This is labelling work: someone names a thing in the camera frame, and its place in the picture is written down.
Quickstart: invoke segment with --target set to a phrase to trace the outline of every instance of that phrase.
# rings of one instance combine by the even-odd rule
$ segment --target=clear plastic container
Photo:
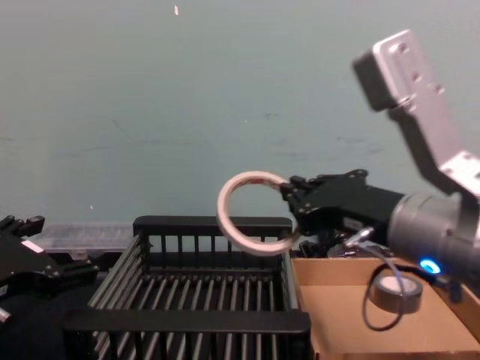
[[[49,253],[69,253],[74,260],[92,252],[121,252],[132,241],[131,223],[53,223],[30,238]]]

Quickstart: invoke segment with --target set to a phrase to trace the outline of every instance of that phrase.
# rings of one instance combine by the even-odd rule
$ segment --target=tape roll
[[[420,281],[402,276],[405,289],[404,313],[415,313],[422,303],[423,286]],[[380,309],[397,313],[402,300],[398,279],[394,275],[379,275],[373,281],[370,300]]]
[[[237,248],[259,257],[271,257],[288,251],[300,237],[295,228],[293,234],[276,242],[261,242],[241,233],[230,220],[229,204],[232,193],[245,185],[264,185],[280,191],[280,185],[287,182],[278,175],[265,171],[247,171],[231,178],[222,187],[217,199],[217,222],[223,235]]]

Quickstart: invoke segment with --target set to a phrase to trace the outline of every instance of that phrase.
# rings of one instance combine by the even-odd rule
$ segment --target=black cable
[[[385,332],[387,330],[392,329],[395,327],[400,320],[402,320],[402,317],[404,316],[405,313],[405,302],[406,302],[406,293],[405,293],[405,288],[404,288],[404,282],[402,281],[402,276],[400,272],[398,271],[397,266],[391,261],[389,258],[383,256],[381,253],[374,249],[370,249],[368,247],[361,247],[363,250],[368,251],[370,254],[374,255],[375,257],[383,260],[384,264],[380,265],[377,267],[372,275],[370,276],[370,280],[368,281],[368,286],[367,290],[365,291],[365,295],[363,297],[363,301],[361,303],[361,316],[363,317],[363,321],[365,325],[370,329],[375,332]],[[398,313],[397,317],[390,322],[388,325],[385,326],[375,326],[370,323],[370,320],[368,319],[367,316],[367,300],[370,298],[370,291],[372,284],[374,283],[375,278],[385,269],[390,268],[391,271],[394,273],[395,277],[397,278],[398,281],[398,286],[400,287],[400,295],[402,297],[402,300],[400,302],[400,306],[398,308]]]

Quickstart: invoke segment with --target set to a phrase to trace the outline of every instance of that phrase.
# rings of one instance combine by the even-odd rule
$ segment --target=metal bracket
[[[376,43],[353,65],[370,106],[388,110],[422,176],[462,203],[453,235],[480,247],[480,159],[465,150],[450,119],[444,88],[434,81],[410,30]]]

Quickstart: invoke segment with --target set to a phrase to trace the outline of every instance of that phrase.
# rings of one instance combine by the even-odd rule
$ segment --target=masking tape roll
[[[245,185],[264,185],[280,191],[280,185],[287,182],[278,175],[265,171],[247,171],[231,178],[222,187],[217,199],[217,222],[223,235],[237,248],[259,257],[271,257],[287,252],[300,237],[295,228],[292,235],[276,242],[265,243],[241,233],[230,220],[229,204],[232,193]]]

